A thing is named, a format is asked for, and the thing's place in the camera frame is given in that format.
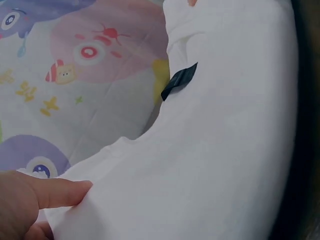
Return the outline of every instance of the yellow cartoon shape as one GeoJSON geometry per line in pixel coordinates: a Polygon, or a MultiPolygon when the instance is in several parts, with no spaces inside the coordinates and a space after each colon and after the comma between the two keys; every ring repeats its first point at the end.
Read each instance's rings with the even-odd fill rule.
{"type": "Polygon", "coordinates": [[[77,75],[73,64],[62,65],[56,68],[56,84],[68,84],[76,79],[77,75]]]}
{"type": "Polygon", "coordinates": [[[30,87],[27,81],[23,81],[20,85],[21,90],[16,91],[15,94],[24,96],[24,101],[30,102],[35,98],[35,93],[37,91],[36,87],[30,87]]]}
{"type": "Polygon", "coordinates": [[[57,97],[56,96],[53,96],[50,101],[43,101],[43,103],[46,106],[46,108],[40,109],[40,112],[43,115],[50,117],[51,116],[51,112],[50,112],[51,109],[56,110],[56,111],[59,110],[59,107],[57,106],[57,97]]]}
{"type": "Polygon", "coordinates": [[[12,69],[8,69],[3,74],[0,75],[0,84],[8,83],[11,84],[15,81],[15,79],[11,76],[12,69]]]}
{"type": "Polygon", "coordinates": [[[157,59],[152,65],[155,75],[155,84],[153,87],[153,101],[157,104],[159,101],[161,92],[165,89],[170,81],[169,61],[157,59]]]}

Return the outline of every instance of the black tag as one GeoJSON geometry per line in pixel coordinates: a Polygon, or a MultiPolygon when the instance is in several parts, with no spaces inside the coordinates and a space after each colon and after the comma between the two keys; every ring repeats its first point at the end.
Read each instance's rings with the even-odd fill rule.
{"type": "Polygon", "coordinates": [[[195,72],[197,70],[198,63],[193,65],[192,67],[183,69],[181,71],[178,71],[173,78],[170,80],[168,85],[165,87],[165,89],[161,93],[162,100],[165,101],[167,97],[170,95],[172,89],[187,85],[191,82],[192,78],[195,75],[195,72]]]}

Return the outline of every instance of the human hand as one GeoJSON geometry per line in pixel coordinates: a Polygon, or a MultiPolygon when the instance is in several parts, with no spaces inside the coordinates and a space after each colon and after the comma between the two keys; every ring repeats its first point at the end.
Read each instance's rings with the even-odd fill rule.
{"type": "Polygon", "coordinates": [[[0,173],[0,240],[53,240],[47,222],[35,223],[39,210],[78,205],[90,181],[38,179],[21,172],[0,173]]]}
{"type": "Polygon", "coordinates": [[[188,0],[189,6],[194,7],[198,0],[188,0]]]}

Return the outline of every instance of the white cloth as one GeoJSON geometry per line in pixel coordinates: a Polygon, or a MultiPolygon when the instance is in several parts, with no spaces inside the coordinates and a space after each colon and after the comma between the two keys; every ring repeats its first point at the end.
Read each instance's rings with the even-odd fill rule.
{"type": "Polygon", "coordinates": [[[83,202],[47,210],[56,240],[265,240],[293,151],[297,43],[290,1],[166,0],[171,75],[193,80],[152,128],[63,177],[83,202]]]}

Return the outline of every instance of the cartoon print fabric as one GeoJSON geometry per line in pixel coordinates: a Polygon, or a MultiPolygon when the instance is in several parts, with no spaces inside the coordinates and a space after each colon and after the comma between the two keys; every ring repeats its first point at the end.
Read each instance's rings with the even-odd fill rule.
{"type": "Polygon", "coordinates": [[[40,178],[55,178],[69,167],[66,156],[49,141],[32,135],[16,135],[2,140],[0,125],[0,171],[20,170],[40,178]]]}
{"type": "Polygon", "coordinates": [[[160,2],[0,1],[0,170],[53,178],[140,136],[169,79],[160,2]]]}
{"type": "Polygon", "coordinates": [[[35,23],[58,19],[93,4],[95,0],[6,0],[0,6],[0,39],[18,33],[24,39],[18,51],[26,51],[26,39],[35,23]]]}
{"type": "Polygon", "coordinates": [[[113,82],[150,68],[167,59],[164,24],[162,9],[146,0],[97,0],[67,14],[52,30],[55,61],[45,80],[113,82]]]}

